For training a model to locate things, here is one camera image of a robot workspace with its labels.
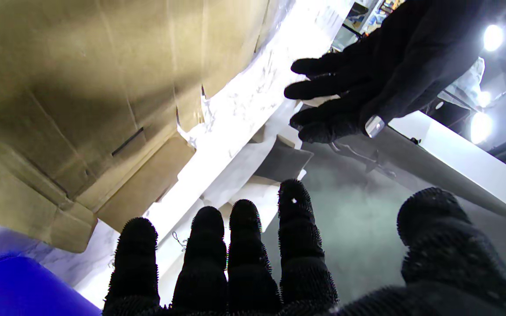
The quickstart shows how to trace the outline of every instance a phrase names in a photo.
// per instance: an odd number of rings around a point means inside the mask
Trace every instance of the knit glove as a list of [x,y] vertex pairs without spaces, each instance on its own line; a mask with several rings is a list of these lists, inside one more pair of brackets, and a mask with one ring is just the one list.
[[223,242],[224,224],[216,208],[195,216],[173,303],[161,307],[157,294],[157,233],[143,218],[130,220],[119,238],[103,315],[289,315],[297,310],[325,312],[337,292],[325,266],[310,197],[301,182],[287,180],[279,190],[281,292],[271,277],[261,242],[255,204],[235,203],[229,220],[231,244]]

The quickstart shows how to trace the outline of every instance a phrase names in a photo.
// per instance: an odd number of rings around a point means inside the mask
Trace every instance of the glove finger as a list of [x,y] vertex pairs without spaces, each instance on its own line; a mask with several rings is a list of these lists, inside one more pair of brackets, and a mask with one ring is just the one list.
[[139,296],[143,301],[149,298],[150,304],[159,304],[156,244],[157,232],[149,220],[134,218],[126,223],[116,246],[115,270],[105,297],[104,312],[129,296]]
[[196,214],[187,242],[183,269],[173,293],[173,308],[199,312],[225,312],[227,281],[224,221],[216,208]]
[[325,113],[319,108],[307,108],[294,114],[290,118],[290,126],[296,130],[302,130],[304,126],[325,120]]
[[321,58],[302,58],[293,62],[290,70],[301,75],[321,75],[334,73],[342,67],[345,58],[341,54],[329,53]]
[[360,63],[349,63],[337,74],[322,75],[311,81],[296,82],[285,88],[285,97],[293,100],[311,100],[317,97],[333,96],[349,90],[364,87],[369,90],[377,82],[362,69]]
[[357,107],[349,98],[329,100],[316,111],[298,112],[291,118],[291,126],[299,130],[303,142],[328,144],[358,130]]
[[284,304],[298,301],[320,306],[336,304],[337,291],[325,266],[309,194],[300,181],[287,180],[281,184],[278,195]]
[[281,301],[277,284],[271,276],[267,250],[261,242],[261,219],[255,204],[248,200],[237,201],[231,211],[229,228],[230,313],[276,314],[281,309]]
[[311,100],[317,97],[333,96],[348,87],[337,81],[337,76],[321,76],[314,80],[296,82],[285,88],[285,97],[292,100]]

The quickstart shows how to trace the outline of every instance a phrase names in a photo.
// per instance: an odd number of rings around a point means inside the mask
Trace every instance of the packaging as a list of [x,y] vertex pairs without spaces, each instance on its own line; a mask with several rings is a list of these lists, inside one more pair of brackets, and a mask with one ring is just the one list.
[[177,181],[267,0],[0,0],[0,224],[73,252]]

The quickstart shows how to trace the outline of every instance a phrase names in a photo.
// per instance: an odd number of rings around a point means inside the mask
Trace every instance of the fingertip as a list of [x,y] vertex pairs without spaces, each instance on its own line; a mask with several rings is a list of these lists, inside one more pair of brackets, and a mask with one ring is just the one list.
[[147,218],[132,218],[124,225],[120,239],[138,238],[157,242],[157,232]]
[[196,213],[191,224],[191,234],[199,230],[210,230],[214,232],[216,236],[223,238],[224,220],[217,208],[205,206]]
[[239,200],[233,204],[229,217],[230,230],[251,229],[261,231],[261,218],[255,204],[249,200]]
[[329,128],[327,127],[327,123],[325,122],[314,122],[304,126],[302,130],[298,132],[298,138],[300,138],[301,141],[310,144],[329,144],[334,140],[333,134],[331,134]]
[[281,183],[278,190],[278,205],[279,207],[295,205],[311,212],[310,195],[304,185],[296,179],[286,180]]
[[285,88],[285,98],[290,100],[303,100],[302,91],[305,90],[305,82],[309,81],[301,81],[290,84]]
[[302,58],[302,59],[296,60],[295,62],[293,62],[292,66],[290,67],[290,70],[292,70],[293,72],[295,72],[296,74],[299,74],[299,75],[309,74],[309,68],[314,60],[317,60],[317,59]]

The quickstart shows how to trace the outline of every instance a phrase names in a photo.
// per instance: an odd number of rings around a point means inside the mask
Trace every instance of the cardboard flap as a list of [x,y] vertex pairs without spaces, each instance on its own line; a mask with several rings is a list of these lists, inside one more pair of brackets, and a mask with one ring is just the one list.
[[[68,205],[68,210],[61,210],[28,186],[29,180],[36,181],[36,174],[24,168],[20,156],[0,152],[0,157],[5,159],[0,159],[0,225],[64,250],[83,252],[97,224],[93,213],[75,202]],[[22,179],[17,178],[13,170]],[[63,198],[56,194],[50,196]]]
[[177,182],[177,174],[195,153],[185,139],[170,138],[97,212],[121,232],[128,220],[144,212]]

